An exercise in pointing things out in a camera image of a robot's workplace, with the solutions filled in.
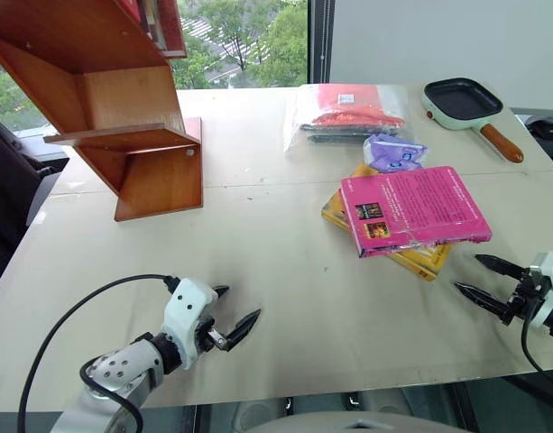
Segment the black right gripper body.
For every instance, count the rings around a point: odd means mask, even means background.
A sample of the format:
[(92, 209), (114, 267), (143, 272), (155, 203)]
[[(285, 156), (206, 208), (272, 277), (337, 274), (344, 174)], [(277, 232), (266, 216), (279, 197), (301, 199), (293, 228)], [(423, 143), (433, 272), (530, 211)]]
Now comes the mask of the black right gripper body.
[(551, 289), (549, 277), (530, 268), (515, 267), (509, 276), (517, 280), (518, 284), (501, 315), (501, 321), (506, 326), (514, 318), (525, 320), (530, 313), (535, 315)]

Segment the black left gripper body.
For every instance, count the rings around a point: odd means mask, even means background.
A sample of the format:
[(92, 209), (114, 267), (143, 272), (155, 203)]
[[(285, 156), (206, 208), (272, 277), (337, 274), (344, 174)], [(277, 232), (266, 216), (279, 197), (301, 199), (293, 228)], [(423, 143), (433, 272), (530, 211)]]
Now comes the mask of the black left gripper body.
[(195, 330), (195, 342), (200, 353), (207, 353), (214, 347), (225, 352), (233, 348), (232, 340), (214, 329), (214, 325), (215, 320), (212, 317), (206, 317), (198, 323)]

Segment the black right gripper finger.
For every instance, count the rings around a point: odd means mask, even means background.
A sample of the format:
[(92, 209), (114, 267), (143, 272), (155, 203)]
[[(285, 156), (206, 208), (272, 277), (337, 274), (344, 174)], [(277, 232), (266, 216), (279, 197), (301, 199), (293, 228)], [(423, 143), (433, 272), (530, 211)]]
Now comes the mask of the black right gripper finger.
[(494, 298), (488, 292), (476, 288), (473, 285), (466, 284), (463, 282), (455, 281), (453, 285), (471, 302), (475, 305), (486, 309), (487, 311), (493, 313), (501, 322), (511, 322), (512, 319), (509, 317), (509, 307), (506, 303), (502, 303), (496, 298)]
[(495, 255), (476, 254), (475, 259), (490, 271), (503, 276), (509, 276), (516, 281), (519, 281), (524, 273), (524, 269), (519, 265), (508, 262)]

